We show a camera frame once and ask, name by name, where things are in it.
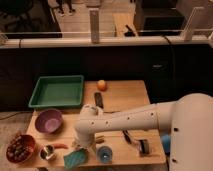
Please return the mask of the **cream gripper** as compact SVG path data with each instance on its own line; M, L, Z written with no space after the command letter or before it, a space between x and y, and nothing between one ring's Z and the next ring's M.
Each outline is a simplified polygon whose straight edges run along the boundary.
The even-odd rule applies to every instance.
M74 151L86 149L89 153L93 153L94 141L93 140L80 141L79 139L74 139L72 141L71 147L73 148Z

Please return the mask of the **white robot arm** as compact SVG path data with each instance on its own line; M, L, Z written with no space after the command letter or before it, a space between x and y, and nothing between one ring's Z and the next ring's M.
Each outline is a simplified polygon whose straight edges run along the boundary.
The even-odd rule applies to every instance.
M170 171L213 171L213 97L206 94L113 114L99 114L98 107L86 104L74 125L82 147L93 144L95 133L150 129L171 132Z

